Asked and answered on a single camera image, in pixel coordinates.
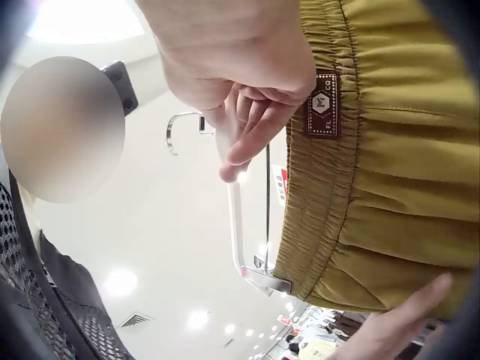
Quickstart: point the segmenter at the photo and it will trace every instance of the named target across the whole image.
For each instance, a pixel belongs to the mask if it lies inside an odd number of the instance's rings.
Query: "elastic waistband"
[[[339,0],[302,0],[303,31],[317,68],[340,75],[341,136],[308,138],[300,109],[287,125],[288,193],[274,275],[292,282],[292,295],[308,300],[334,252],[353,182],[359,91],[355,44]]]

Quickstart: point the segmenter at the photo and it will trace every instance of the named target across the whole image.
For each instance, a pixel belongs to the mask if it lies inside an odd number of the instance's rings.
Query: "red sign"
[[[292,324],[292,319],[283,315],[279,315],[277,317],[277,320],[280,321],[282,324],[285,324],[286,326],[290,326]]]

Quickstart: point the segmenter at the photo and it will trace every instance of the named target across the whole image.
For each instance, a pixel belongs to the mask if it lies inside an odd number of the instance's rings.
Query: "ceiling light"
[[[246,171],[241,171],[238,173],[237,175],[237,182],[240,183],[240,184],[244,184],[247,182],[247,172]]]
[[[195,311],[190,314],[187,321],[187,327],[190,330],[200,330],[208,322],[207,311]]]
[[[137,287],[137,275],[127,269],[113,270],[107,278],[105,287],[109,295],[121,298],[130,295]]]
[[[28,36],[56,44],[100,44],[143,35],[125,0],[43,0]]]
[[[231,334],[234,331],[235,331],[235,325],[234,324],[227,325],[227,327],[225,328],[225,334]]]

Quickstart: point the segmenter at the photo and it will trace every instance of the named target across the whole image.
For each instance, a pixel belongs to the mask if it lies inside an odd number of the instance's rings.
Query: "finger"
[[[232,165],[241,165],[251,160],[282,130],[296,110],[296,107],[270,103],[255,127],[230,148],[227,161]]]
[[[267,100],[268,98],[254,87],[239,85],[239,91],[242,95],[253,100]]]
[[[242,135],[248,134],[252,129],[257,125],[265,111],[268,109],[268,106],[271,104],[270,100],[261,100],[254,101],[252,107],[250,108],[250,113],[248,115],[248,122],[245,126],[245,129]]]
[[[225,162],[220,167],[220,171],[218,173],[220,175],[220,178],[224,182],[235,182],[237,181],[238,175],[241,172],[247,171],[249,164],[250,164],[250,161],[246,162],[245,164],[237,165],[237,166],[232,165],[228,162]]]
[[[252,108],[252,103],[253,100],[250,99],[249,97],[245,97],[244,95],[240,95],[238,97],[237,101],[237,131],[236,131],[236,139],[237,141],[241,135],[243,134],[243,131],[245,130],[245,127],[247,126],[247,123],[249,121],[249,116],[250,116],[250,109]]]
[[[447,295],[452,285],[452,275],[442,274],[430,284],[410,296],[403,304],[386,313],[392,324],[407,326],[427,316]]]
[[[258,91],[267,99],[290,106],[300,106],[310,94],[305,92],[291,92],[287,90],[273,89],[270,87],[260,87],[258,88]]]

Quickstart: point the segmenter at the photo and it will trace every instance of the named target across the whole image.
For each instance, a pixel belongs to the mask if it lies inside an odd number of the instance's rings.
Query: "clothing display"
[[[479,263],[479,108],[414,0],[301,0],[317,89],[287,126],[274,275],[311,304],[394,308],[442,272],[450,317]]]

